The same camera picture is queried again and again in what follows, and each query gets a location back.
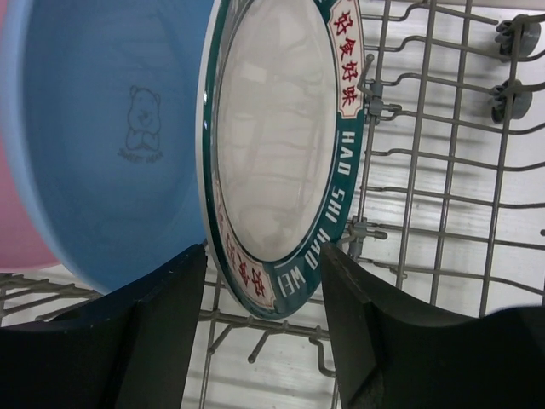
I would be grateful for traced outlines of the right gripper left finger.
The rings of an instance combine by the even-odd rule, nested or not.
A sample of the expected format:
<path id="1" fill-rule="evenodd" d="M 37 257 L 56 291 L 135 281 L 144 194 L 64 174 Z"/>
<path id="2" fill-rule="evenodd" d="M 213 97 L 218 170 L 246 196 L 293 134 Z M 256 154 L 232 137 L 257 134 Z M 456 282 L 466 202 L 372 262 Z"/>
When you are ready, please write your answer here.
<path id="1" fill-rule="evenodd" d="M 207 256 L 193 245 L 54 319 L 1 330 L 3 408 L 179 408 Z"/>

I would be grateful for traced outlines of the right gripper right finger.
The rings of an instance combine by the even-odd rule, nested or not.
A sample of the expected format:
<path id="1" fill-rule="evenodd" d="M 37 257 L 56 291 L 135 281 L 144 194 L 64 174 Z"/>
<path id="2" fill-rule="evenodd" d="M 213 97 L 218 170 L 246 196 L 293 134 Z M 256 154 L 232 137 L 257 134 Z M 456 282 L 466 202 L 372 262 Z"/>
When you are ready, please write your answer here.
<path id="1" fill-rule="evenodd" d="M 320 264 L 343 407 L 543 407 L 543 308 L 471 318 L 397 289 L 333 245 Z"/>

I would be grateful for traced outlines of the white plate teal lettered rim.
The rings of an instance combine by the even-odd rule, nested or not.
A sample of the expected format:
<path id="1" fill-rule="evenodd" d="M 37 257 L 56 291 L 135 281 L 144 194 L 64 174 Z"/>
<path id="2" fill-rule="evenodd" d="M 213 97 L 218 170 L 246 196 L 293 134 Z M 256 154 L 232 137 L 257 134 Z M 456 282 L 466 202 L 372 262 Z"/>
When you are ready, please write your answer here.
<path id="1" fill-rule="evenodd" d="M 251 315 L 281 320 L 345 232 L 364 136 L 356 1 L 217 1 L 199 73 L 196 148 L 210 254 Z"/>

